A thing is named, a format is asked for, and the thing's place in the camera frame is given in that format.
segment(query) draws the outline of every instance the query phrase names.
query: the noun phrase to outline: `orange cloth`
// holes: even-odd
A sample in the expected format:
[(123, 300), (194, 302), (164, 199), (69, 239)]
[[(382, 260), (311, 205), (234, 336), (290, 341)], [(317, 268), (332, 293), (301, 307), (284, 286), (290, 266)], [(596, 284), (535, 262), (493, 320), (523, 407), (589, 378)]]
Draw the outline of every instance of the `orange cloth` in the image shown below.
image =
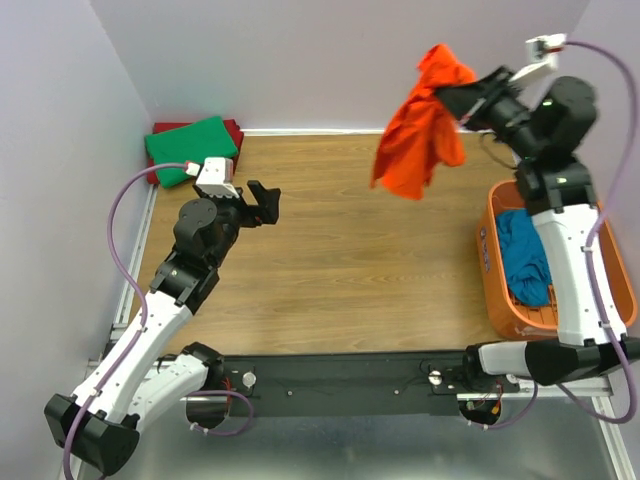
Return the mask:
[(450, 167), (464, 163), (455, 118), (433, 89), (475, 80), (473, 71), (443, 44), (429, 50), (418, 69), (420, 80), (382, 135), (371, 179), (371, 188), (382, 178), (391, 193), (414, 200), (422, 198), (423, 186), (431, 183), (438, 162)]

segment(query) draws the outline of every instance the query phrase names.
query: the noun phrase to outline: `folded clothes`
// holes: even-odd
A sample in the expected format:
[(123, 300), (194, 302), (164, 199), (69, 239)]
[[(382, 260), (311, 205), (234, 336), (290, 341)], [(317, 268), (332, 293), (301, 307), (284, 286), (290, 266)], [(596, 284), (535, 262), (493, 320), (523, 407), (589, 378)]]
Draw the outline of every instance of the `folded clothes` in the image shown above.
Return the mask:
[[(147, 153), (156, 165), (162, 163), (202, 164), (207, 157), (232, 158), (238, 154), (233, 140), (220, 117), (211, 117), (164, 133), (145, 137)], [(188, 175), (178, 169), (158, 170), (163, 187), (172, 187), (186, 180)]]
[(435, 89), (475, 80), (444, 44), (429, 50), (418, 69), (418, 83), (382, 134), (371, 176), (371, 187), (381, 179), (394, 195), (414, 200), (422, 198), (438, 163), (464, 163), (455, 118), (435, 97)]
[(509, 210), (496, 216), (496, 226), (507, 286), (525, 305), (548, 305), (551, 272), (531, 217)]
[[(176, 128), (186, 127), (191, 125), (193, 122), (158, 122), (153, 124), (153, 133), (163, 133), (168, 132), (169, 130), (175, 130)], [(244, 132), (240, 130), (240, 126), (236, 123), (236, 121), (232, 118), (223, 120), (224, 128), (227, 129), (227, 133), (231, 136), (233, 143), (238, 149), (238, 153), (235, 157), (232, 157), (233, 160), (233, 172), (235, 173), (236, 168), (238, 168), (238, 161), (240, 160), (240, 150), (242, 149), (242, 141), (244, 140)], [(151, 156), (148, 157), (147, 166), (152, 167), (155, 165), (153, 158)], [(158, 176), (156, 172), (151, 172), (147, 174), (147, 182), (151, 185), (158, 185), (160, 180), (158, 180)]]

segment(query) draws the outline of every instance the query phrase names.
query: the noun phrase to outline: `gray floor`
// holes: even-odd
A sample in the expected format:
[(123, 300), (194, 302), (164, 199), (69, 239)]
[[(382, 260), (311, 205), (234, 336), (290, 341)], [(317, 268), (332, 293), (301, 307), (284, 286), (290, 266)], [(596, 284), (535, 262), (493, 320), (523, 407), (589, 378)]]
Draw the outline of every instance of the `gray floor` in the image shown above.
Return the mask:
[[(505, 415), (522, 404), (510, 400)], [(83, 478), (95, 477), (90, 472)], [(547, 398), (516, 426), (495, 432), (468, 427), (462, 418), (426, 415), (265, 418), (235, 438), (190, 432), (181, 403), (145, 432), (129, 464), (110, 478), (603, 480), (615, 475), (597, 423), (565, 399)]]

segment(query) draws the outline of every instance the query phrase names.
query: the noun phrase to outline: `blue cloth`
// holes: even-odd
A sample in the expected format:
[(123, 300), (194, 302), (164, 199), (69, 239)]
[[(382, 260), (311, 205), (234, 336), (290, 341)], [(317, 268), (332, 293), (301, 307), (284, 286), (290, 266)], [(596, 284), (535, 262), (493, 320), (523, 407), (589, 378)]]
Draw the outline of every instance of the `blue cloth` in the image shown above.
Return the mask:
[(525, 305), (548, 305), (551, 272), (531, 217), (524, 209), (509, 210), (496, 216), (496, 226), (509, 289)]

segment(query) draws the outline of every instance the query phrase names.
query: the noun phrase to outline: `plastic bin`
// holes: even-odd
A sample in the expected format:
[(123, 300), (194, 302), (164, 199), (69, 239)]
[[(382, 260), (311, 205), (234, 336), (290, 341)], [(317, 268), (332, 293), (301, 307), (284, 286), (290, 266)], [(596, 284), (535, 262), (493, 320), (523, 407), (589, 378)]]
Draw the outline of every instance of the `plastic bin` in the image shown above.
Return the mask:
[[(504, 211), (518, 208), (524, 208), (524, 201), (515, 182), (510, 180), (498, 183), (489, 192), (487, 209), (476, 231), (489, 319), (494, 329), (509, 339), (555, 337), (558, 314), (553, 286), (549, 286), (550, 305), (540, 308), (523, 305), (507, 287), (495, 217)], [(629, 327), (636, 318), (636, 298), (608, 223), (600, 230), (600, 248), (613, 300), (620, 318)]]

